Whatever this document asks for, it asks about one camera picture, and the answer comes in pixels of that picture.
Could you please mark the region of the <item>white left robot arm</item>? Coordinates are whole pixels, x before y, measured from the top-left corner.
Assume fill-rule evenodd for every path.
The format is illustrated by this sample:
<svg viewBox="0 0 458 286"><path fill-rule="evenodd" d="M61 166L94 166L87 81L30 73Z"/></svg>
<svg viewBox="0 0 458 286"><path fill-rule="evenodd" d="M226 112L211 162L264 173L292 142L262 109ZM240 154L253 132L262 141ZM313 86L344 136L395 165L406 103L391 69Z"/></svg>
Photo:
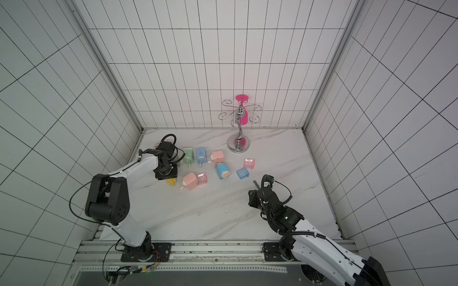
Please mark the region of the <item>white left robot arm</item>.
<svg viewBox="0 0 458 286"><path fill-rule="evenodd" d="M85 214L101 224L107 224L128 247L142 247L150 240L130 213L130 193L133 185L153 172L161 181L177 178L178 148L176 140L162 139L157 147L138 150L133 162L110 174L98 174L89 186Z"/></svg>

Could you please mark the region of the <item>light green pencil sharpener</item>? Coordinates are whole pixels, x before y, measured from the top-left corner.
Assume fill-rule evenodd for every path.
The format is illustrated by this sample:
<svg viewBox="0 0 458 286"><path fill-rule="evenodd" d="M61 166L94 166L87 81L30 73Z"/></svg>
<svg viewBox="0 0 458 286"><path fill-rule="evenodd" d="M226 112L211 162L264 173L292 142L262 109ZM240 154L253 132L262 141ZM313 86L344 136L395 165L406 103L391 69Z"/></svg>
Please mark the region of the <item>light green pencil sharpener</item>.
<svg viewBox="0 0 458 286"><path fill-rule="evenodd" d="M193 152L193 149L192 148L184 148L183 151L184 151L183 161L188 167L191 167L192 164L194 163L194 152Z"/></svg>

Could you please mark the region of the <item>yellow pencil sharpener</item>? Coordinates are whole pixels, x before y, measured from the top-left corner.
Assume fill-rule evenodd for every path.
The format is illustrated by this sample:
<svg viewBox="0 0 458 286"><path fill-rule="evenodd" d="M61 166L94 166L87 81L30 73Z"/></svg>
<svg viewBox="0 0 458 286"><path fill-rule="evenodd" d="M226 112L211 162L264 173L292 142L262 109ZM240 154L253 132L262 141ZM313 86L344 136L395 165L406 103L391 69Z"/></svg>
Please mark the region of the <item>yellow pencil sharpener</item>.
<svg viewBox="0 0 458 286"><path fill-rule="evenodd" d="M177 179L176 178L169 178L166 180L166 182L171 186L173 187L174 184L177 182Z"/></svg>

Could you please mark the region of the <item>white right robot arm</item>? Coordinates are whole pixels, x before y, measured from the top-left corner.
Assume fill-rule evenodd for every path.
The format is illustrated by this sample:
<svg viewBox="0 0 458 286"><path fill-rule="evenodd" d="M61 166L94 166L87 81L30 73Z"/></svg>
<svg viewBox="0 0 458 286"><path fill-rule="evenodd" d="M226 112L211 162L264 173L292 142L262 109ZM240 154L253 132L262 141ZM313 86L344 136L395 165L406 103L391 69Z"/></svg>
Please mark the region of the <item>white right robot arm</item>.
<svg viewBox="0 0 458 286"><path fill-rule="evenodd" d="M339 286L388 286L381 263L354 254L318 231L302 214L285 206L271 187L248 191L249 206L259 209L281 236L279 252L286 261L311 266Z"/></svg>

